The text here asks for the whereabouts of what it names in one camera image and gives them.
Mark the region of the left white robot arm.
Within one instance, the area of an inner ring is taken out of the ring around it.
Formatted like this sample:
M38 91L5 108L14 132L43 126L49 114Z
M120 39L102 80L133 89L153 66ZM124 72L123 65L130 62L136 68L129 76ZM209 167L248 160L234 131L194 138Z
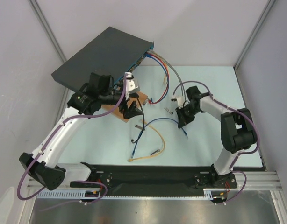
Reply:
M129 99L140 90L132 73L126 72L114 88L111 75L92 73L90 80L76 91L67 103L67 108L55 127L32 153L22 153L19 161L25 169L19 182L32 177L48 190L55 190L63 183L81 181L91 187L97 181L94 168L85 163L60 164L59 159L75 133L89 119L104 117L115 109L130 119L141 115L136 102L128 105Z

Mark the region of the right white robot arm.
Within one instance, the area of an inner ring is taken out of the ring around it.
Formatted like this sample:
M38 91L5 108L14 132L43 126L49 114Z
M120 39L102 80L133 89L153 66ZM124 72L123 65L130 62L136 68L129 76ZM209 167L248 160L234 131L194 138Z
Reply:
M201 93L197 86L186 90L188 99L173 96L177 102L175 109L178 128L194 121L196 114L208 113L220 122L222 151L211 165L209 173L196 175L198 186L221 188L231 178L233 167L239 156L258 140L256 130L247 108L233 109L216 100L209 92Z

